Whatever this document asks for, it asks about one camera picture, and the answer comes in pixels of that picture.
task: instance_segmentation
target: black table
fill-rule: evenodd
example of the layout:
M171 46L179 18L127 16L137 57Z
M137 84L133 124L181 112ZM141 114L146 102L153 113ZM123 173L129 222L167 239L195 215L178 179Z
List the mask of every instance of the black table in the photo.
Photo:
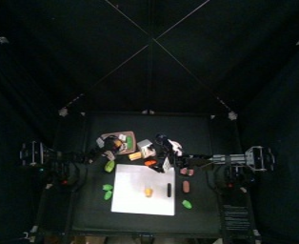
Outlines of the black table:
M178 115L178 114L77 114L62 119L54 143L55 150L65 152L87 151L94 147L95 139L107 132L133 131L135 140L147 139L153 142L157 133L162 132L179 143L186 153L216 154L241 153L236 135L234 122L225 116ZM208 188L210 171L194 169L190 177L175 173L175 215L153 215L138 213L111 213L111 201L102 199L102 184L114 183L114 173L103 171L106 158L99 157L89 166L79 166L85 184L77 196L71 198L65 212L70 215L63 227L65 232L74 234L101 235L141 235L153 236L190 236L203 238L220 237L220 215L217 197ZM115 159L121 164L143 165L141 159L130 162L127 155L118 155ZM181 182L190 182L190 193L181 191ZM193 209L187 210L181 205L181 200L191 202ZM51 200L55 206L47 207L49 213L58 208L58 200ZM62 229L62 224L51 223L43 217L45 229Z

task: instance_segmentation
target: wire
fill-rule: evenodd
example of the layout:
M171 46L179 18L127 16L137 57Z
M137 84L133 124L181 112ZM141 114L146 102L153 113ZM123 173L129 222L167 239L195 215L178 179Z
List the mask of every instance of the wire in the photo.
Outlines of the wire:
M146 31L139 27L139 25L122 13L122 11L107 0L105 0L105 3L107 3L113 7L113 9L129 20L129 22L142 31L143 34L149 35Z
M153 39L153 42L159 46L159 48L171 56L171 58L175 60L175 62L182 66L185 71L190 74L190 76L194 78L194 80L202 85L202 87L209 91L209 93L213 95L213 97L217 99L217 101L224 105L224 107L228 109L229 112L232 112L230 107L226 105L226 103L222 101L222 99L214 94L212 89L206 86L203 81L195 76L194 73L190 72L190 70L183 66L183 64L175 59L175 57L171 55L171 53L165 49L165 47L157 42L155 39Z
M157 37L155 40L162 37L206 3L209 0L203 1Z

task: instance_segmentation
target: cable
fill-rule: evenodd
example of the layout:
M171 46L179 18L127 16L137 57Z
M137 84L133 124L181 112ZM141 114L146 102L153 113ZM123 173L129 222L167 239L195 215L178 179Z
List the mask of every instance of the cable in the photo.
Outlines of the cable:
M162 37L206 3L209 0L203 1L157 37L155 40Z

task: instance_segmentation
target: small toy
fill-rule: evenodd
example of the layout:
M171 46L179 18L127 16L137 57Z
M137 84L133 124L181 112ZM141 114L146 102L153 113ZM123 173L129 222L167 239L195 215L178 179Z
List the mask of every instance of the small toy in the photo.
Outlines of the small toy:
M145 187L145 197L151 197L153 189L151 187Z
M141 152L134 152L133 154L130 154L129 156L130 161L139 159L142 157Z
M181 173L181 174L185 174L185 175L187 175L187 176L191 176L191 175L194 174L194 170L193 170L193 169L187 169L187 168L182 168L182 169L179 170L179 173Z
M107 191L103 195L103 200L109 200L111 198L113 192Z
M147 161L145 161L145 165L146 166L150 166L150 165L153 165L153 164L155 164L157 163L157 161L154 160L154 159L151 159L151 160L147 160Z
M182 200L182 206L187 209L187 210L190 210L191 208L193 208L193 206L191 206L191 203L187 201L187 200Z
M167 183L166 185L166 196L171 197L171 183Z
M115 166L115 163L113 160L107 161L107 163L105 164L103 170L109 173L110 171L113 171Z
M189 191L190 191L190 188L189 188L189 181L186 181L186 180L182 181L182 191L183 191L185 193L189 193Z
M105 185L102 185L102 190L103 191L111 191L113 190L113 186L109 185L109 184L105 184Z

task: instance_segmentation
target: yellow object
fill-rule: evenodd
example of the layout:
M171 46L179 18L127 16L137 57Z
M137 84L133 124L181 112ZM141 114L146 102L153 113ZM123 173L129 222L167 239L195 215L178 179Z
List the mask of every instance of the yellow object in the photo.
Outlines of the yellow object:
M153 189L145 188L145 197L151 197L151 194L153 194Z
M142 154L141 154L141 152L135 152L135 153L130 154L127 157L129 157L130 161L133 161L135 159L139 159L142 157Z

